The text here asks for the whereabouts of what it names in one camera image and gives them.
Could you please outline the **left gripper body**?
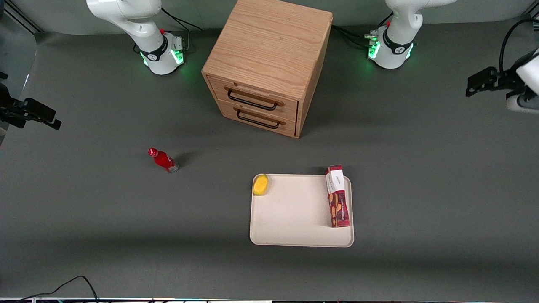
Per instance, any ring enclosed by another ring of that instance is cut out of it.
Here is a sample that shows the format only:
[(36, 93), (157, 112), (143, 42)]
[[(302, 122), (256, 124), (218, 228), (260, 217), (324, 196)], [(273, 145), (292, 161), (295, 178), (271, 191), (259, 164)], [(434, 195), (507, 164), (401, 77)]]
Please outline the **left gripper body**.
[(508, 95), (537, 95), (539, 93), (539, 50), (520, 57), (507, 71), (505, 83)]

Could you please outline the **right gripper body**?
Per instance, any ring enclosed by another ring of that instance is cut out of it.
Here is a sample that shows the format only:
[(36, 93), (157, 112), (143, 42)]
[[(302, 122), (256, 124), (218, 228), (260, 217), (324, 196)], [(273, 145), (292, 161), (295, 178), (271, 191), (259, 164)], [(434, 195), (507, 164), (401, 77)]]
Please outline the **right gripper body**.
[(19, 101), (12, 98), (8, 88), (0, 84), (0, 120), (17, 128), (24, 128), (26, 120), (21, 109), (16, 105)]

